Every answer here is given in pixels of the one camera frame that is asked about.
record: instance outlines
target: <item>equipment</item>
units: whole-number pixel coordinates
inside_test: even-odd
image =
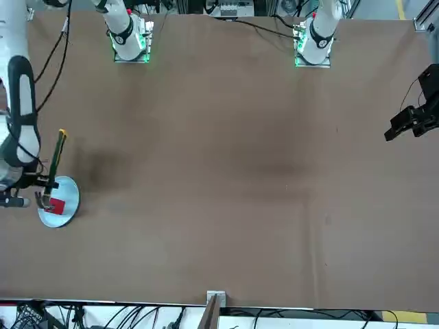
[[[407,106],[395,115],[390,120],[392,127],[384,134],[386,141],[392,141],[405,130],[411,129],[413,135],[419,137],[439,127],[439,64],[428,66],[417,80],[422,88],[425,104],[417,108]]]
[[[69,24],[71,0],[43,1],[57,8],[69,4],[66,20]],[[104,16],[117,58],[134,62],[140,58],[147,62],[152,23],[147,25],[142,18],[128,12],[123,0],[92,2]],[[0,0],[0,86],[4,86],[7,100],[6,109],[0,109],[0,206],[28,207],[30,200],[19,197],[19,191],[30,186],[41,187],[43,192],[35,193],[40,218],[50,227],[59,227],[74,216],[80,196],[71,178],[56,178],[67,139],[64,130],[60,130],[49,175],[43,174],[37,125],[42,106],[36,107],[34,73],[27,49],[27,15],[25,0]]]
[[[342,7],[338,0],[320,0],[320,5],[316,14],[309,17],[305,22],[306,34],[303,36],[297,48],[298,63],[302,60],[303,65],[321,65],[329,67],[329,62],[324,63],[329,58],[331,45],[334,39],[335,29],[338,21],[342,17]]]

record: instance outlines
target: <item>metal stand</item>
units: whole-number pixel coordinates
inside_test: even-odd
[[[207,291],[207,299],[207,307],[198,325],[198,329],[217,329],[218,319],[220,318],[219,309],[226,306],[226,292]]]

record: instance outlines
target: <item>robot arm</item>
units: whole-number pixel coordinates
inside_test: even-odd
[[[38,166],[40,135],[26,15],[24,0],[0,0],[0,79],[8,102],[8,108],[0,114],[0,193]]]
[[[387,141],[392,141],[406,130],[412,130],[415,137],[439,127],[439,64],[431,64],[418,77],[423,90],[425,104],[418,108],[408,106],[391,120],[391,128],[385,132]]]
[[[47,5],[64,7],[69,0],[43,0]],[[125,61],[135,60],[146,50],[141,42],[145,21],[128,14],[123,0],[91,0],[104,16],[113,48]],[[6,93],[7,108],[0,108],[0,207],[26,207],[28,199],[18,191],[29,186],[44,187],[37,193],[40,208],[50,207],[54,176],[66,134],[60,137],[49,175],[42,175],[38,166],[40,134],[38,133],[35,85],[27,49],[27,6],[25,0],[0,0],[0,86]]]
[[[340,0],[320,0],[316,15],[306,21],[307,37],[298,51],[305,62],[319,65],[325,60],[341,17]]]

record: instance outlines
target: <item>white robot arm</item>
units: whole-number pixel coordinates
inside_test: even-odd
[[[71,0],[43,0],[47,5],[64,7]],[[145,50],[141,36],[145,22],[128,14],[123,0],[91,0],[104,16],[113,48],[125,61],[132,61]],[[28,199],[18,197],[18,190],[29,186],[45,188],[45,206],[66,135],[61,131],[54,155],[55,166],[49,176],[38,172],[40,134],[38,133],[34,74],[27,48],[27,6],[25,0],[0,0],[0,85],[6,93],[7,108],[0,108],[0,206],[26,207]]]
[[[339,0],[320,0],[316,15],[307,19],[307,37],[299,49],[299,54],[306,62],[319,65],[325,60],[341,17],[342,7]]]
[[[37,167],[40,151],[26,15],[24,1],[0,0],[0,79],[8,102],[0,115],[0,192]],[[28,205],[24,199],[16,201]]]

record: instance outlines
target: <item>metal bracket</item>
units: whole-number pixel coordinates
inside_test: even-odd
[[[216,290],[208,290],[206,294],[206,304],[209,303],[213,296],[217,296],[220,301],[219,307],[226,307],[226,292],[225,291],[216,291]]]
[[[419,25],[416,18],[413,19],[413,25],[414,25],[414,30],[415,32],[425,32],[425,26],[424,25]]]
[[[30,22],[34,19],[35,10],[33,8],[27,7],[27,17],[26,20]]]

